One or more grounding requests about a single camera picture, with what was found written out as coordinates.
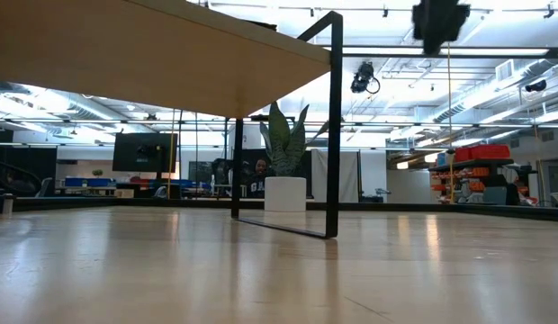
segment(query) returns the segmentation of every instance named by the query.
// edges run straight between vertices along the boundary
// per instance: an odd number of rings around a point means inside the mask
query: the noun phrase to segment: air vent
[[[511,143],[509,144],[512,149],[516,149],[519,147],[519,139],[512,139]]]
[[[515,70],[515,63],[513,59],[495,67],[495,75],[497,76],[497,82],[505,81],[513,77],[513,71]]]
[[[555,134],[552,131],[546,131],[541,134],[541,141],[547,142],[551,140],[555,140]]]

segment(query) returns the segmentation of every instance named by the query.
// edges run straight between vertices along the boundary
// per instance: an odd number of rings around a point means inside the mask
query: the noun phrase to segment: potted plant
[[[279,110],[277,103],[271,104],[269,128],[260,123],[267,155],[276,176],[265,179],[265,210],[268,212],[305,212],[307,179],[295,177],[294,172],[301,163],[307,144],[329,129],[329,122],[309,141],[305,139],[307,105],[299,120],[289,129],[289,123]]]
[[[96,176],[96,177],[102,176],[103,175],[103,170],[101,170],[101,169],[93,170],[92,174],[93,174],[93,176]]]

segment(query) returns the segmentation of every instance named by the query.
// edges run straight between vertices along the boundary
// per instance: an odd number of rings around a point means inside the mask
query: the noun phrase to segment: desk
[[[213,188],[215,189],[214,192],[217,192],[217,200],[219,200],[221,198],[221,189],[229,188],[231,190],[231,184],[215,184]],[[241,185],[241,197],[247,197],[247,186],[244,184]]]
[[[79,186],[61,186],[55,188],[55,192],[59,191],[60,194],[67,194],[67,193],[87,193],[87,194],[98,194],[98,195],[114,195],[114,192],[117,188],[116,187],[79,187]]]

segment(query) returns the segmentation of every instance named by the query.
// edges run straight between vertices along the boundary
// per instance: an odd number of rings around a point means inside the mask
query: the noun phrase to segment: ceiling
[[[322,15],[333,9],[344,16],[344,44],[348,45],[393,45],[420,46],[412,39],[412,22],[410,8],[419,0],[393,1],[290,1],[290,0],[215,0],[209,1],[209,7],[241,19],[274,23],[278,31],[293,37],[298,36],[315,23]],[[472,13],[463,26],[459,40],[451,46],[461,47],[558,47],[558,1],[553,3],[555,15],[545,19],[550,1],[460,1],[472,7]],[[388,9],[383,17],[383,9]],[[329,45],[329,30],[322,32],[312,40],[315,44]],[[353,94],[349,89],[353,75],[363,62],[372,62],[376,77],[381,83],[378,94]],[[491,59],[443,59],[443,58],[344,58],[343,74],[343,115],[347,122],[432,122],[449,102],[449,93],[453,104],[482,87],[486,80],[493,79],[498,65],[506,62],[505,58]],[[528,66],[534,60],[516,60],[516,66]],[[457,123],[479,123],[498,113],[516,108],[525,102],[545,99],[558,92],[558,62],[545,71],[548,82],[543,93],[519,95],[517,85],[501,91],[490,91],[481,100],[473,99],[473,105],[452,117]],[[61,134],[61,138],[73,138],[72,131],[86,130],[89,134],[82,141],[99,140],[113,142],[113,134],[119,131],[169,131],[173,125],[163,124],[120,124],[105,123],[104,120],[144,120],[155,115],[161,121],[171,121],[174,111],[169,107],[158,107],[142,103],[130,103],[102,98],[96,94],[70,94],[28,86],[26,94],[0,94],[0,118],[3,119],[52,119],[54,123],[35,121],[3,121],[0,127],[16,131],[45,131],[48,134]],[[279,105],[287,115],[297,116],[305,105],[310,106],[308,121],[324,122],[329,111],[329,75],[320,77],[306,86],[279,100]],[[496,119],[497,123],[521,124],[529,122],[533,115],[558,112],[558,102],[550,103],[552,107],[541,110],[539,106],[518,110],[515,113]],[[175,111],[175,119],[186,121],[195,119],[195,114]],[[69,120],[90,120],[90,123],[74,124],[59,122]],[[202,115],[199,121],[222,121],[221,117]],[[549,122],[558,122],[558,118]],[[377,134],[390,140],[406,140],[419,146],[423,140],[441,139],[444,131],[435,128],[417,128],[398,126],[345,127],[349,134]],[[313,131],[318,126],[308,127]],[[200,125],[199,131],[221,132],[222,122]],[[195,125],[182,125],[183,131],[194,131]],[[365,141],[355,135],[359,144]]]

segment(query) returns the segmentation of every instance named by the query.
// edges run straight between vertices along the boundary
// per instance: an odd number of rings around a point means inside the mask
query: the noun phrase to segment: chair
[[[41,181],[41,189],[38,193],[35,194],[35,198],[45,197],[45,193],[47,192],[47,188],[49,187],[51,181],[53,181],[53,178],[51,177],[45,178],[43,179],[43,181]]]

